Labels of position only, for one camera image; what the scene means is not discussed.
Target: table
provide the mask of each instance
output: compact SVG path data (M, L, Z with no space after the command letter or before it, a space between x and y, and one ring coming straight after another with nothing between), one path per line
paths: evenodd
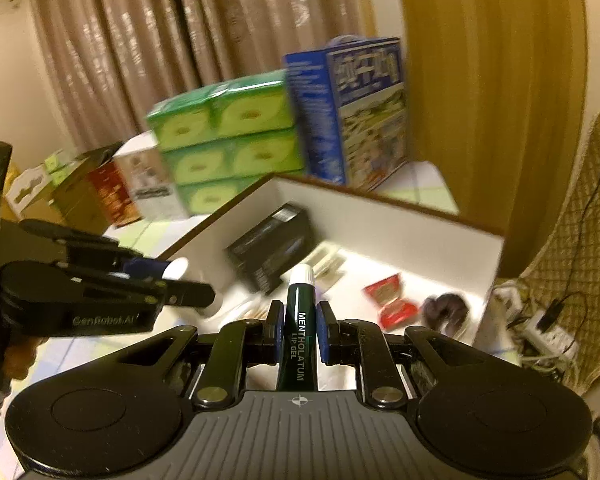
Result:
M437 208L452 214L458 213L454 202L438 169L430 162L412 162L396 171L383 182L376 192L392 198L407 200ZM120 244L141 251L147 256L159 256L171 244L203 221L206 215L193 216L184 221L146 222L139 221L123 228L109 228L107 236L120 240ZM154 326L160 333L172 326L187 324L185 311L164 307ZM84 364L90 360L116 351L144 338L148 334L108 337L54 338L40 347L36 364L25 381L13 381L13 395L36 381ZM332 384L334 388L342 384ZM0 480L12 480L22 469L4 433L4 421L0 416Z

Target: lip gel tube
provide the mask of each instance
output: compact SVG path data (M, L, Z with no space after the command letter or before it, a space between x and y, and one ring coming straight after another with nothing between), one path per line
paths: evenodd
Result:
M315 279L314 270L307 264L297 264L291 269L282 334L282 360L276 389L316 392Z

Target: quilted fabric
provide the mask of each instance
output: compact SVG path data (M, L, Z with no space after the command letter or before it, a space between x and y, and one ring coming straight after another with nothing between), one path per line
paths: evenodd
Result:
M600 113L594 120L581 162L580 173L553 233L522 274L533 296L545 306L565 293L576 253L578 222L600 177ZM576 291L584 293L588 314L577 336L579 378L570 373L564 383L582 394L600 376L600 188L584 220L580 249L567 293ZM574 333L584 318L586 304L582 295L576 294L567 299L565 305L558 324Z

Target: gray ribbed surface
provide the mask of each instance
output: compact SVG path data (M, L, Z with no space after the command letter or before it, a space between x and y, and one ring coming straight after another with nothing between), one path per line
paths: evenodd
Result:
M308 402L297 406L292 399L298 395ZM26 478L45 477L29 473ZM246 392L242 402L233 408L196 416L167 453L117 478L449 480L474 477L435 458L417 440L402 416L370 410L358 402L354 392L340 391Z

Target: power strip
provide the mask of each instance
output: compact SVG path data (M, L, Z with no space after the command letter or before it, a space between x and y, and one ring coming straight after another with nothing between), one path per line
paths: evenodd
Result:
M568 360L573 360L578 352L578 343L573 341L573 335L568 333L561 326L554 325L544 333L541 333L536 325L540 318L544 316L544 310L539 308L533 317L526 323L522 335L528 340L542 355L554 356L560 355Z

